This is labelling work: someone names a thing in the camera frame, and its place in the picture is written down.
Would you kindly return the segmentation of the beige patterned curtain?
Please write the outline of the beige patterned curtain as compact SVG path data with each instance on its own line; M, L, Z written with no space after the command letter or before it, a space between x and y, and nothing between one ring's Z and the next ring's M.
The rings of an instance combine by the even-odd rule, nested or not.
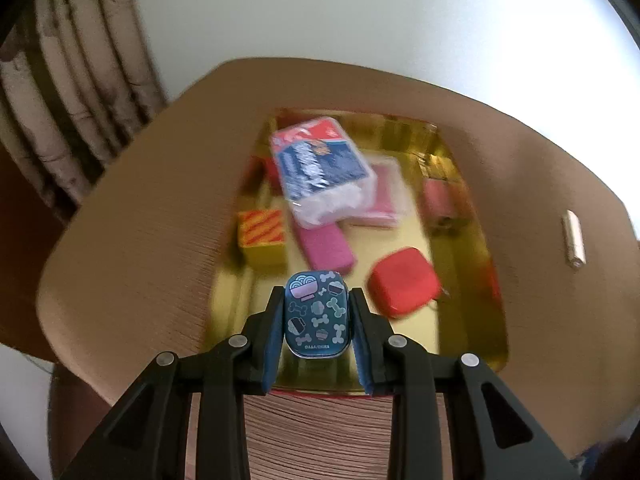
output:
M134 0L26 0L1 44L1 146L70 218L166 100Z

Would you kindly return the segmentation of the blue patterned keychain case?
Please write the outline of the blue patterned keychain case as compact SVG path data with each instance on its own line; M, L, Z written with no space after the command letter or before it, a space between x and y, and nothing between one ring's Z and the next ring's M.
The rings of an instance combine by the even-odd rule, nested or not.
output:
M348 289L341 274L296 273L284 290L284 334L294 356L335 359L349 346Z

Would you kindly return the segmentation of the red silicone pouch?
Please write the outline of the red silicone pouch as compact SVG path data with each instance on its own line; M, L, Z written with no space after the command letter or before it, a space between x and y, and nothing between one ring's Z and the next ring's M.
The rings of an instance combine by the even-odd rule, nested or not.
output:
M386 318L404 318L437 299L442 283L418 248L405 247L372 266L367 291Z

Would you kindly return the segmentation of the yellow orange striped cube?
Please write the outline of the yellow orange striped cube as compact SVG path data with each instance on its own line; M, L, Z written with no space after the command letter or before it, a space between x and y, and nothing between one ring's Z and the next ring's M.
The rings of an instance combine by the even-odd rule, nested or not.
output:
M254 269L285 266L286 236L280 209L254 209L238 213L238 246Z

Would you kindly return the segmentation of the red gold toffee box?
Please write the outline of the red gold toffee box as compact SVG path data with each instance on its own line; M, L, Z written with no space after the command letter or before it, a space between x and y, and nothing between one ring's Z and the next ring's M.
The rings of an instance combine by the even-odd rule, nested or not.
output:
M396 159L402 177L401 186L392 184L397 226L340 222L356 258L352 272L345 276L349 288L361 287L370 310L380 313L367 291L373 266L401 248L420 250L435 267L445 292L416 312L390 320L394 331L433 353L456 358L472 352L496 372L501 370L509 345L497 272L449 146L430 122L346 110L281 108L262 124L248 166L250 177L235 199L232 234L214 273L204 348L239 333L251 314L265 310L274 286L305 270L308 262L297 243L288 205L269 182L274 178L267 177L267 169L258 169L258 158L262 162L270 156L269 138L274 132L321 116L336 119L367 157ZM454 210L443 210L442 200L436 202L436 190L447 192ZM288 266L253 268L236 241L238 212L276 208L286 221ZM322 396L364 395L351 348L334 360L303 361L283 345L273 389Z

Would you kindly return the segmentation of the pink eraser block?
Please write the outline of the pink eraser block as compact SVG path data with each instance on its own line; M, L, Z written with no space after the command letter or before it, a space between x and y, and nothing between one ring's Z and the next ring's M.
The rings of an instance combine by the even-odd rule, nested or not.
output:
M349 274L355 266L357 259L337 223L313 229L305 229L294 223L293 230L311 270Z

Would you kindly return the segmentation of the clear box blue red label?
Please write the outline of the clear box blue red label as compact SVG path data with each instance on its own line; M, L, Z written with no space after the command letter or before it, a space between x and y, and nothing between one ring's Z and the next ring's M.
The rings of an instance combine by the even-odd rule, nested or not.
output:
M355 217L374 204L378 177L334 118L278 130L270 150L283 196L303 228Z

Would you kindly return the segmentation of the pink card case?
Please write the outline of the pink card case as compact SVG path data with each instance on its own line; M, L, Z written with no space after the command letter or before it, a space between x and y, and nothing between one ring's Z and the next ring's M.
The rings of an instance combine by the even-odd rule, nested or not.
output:
M401 166L393 156L367 155L366 161L376 175L376 191L372 206L346 220L353 226L395 229L405 218L409 207L407 185Z

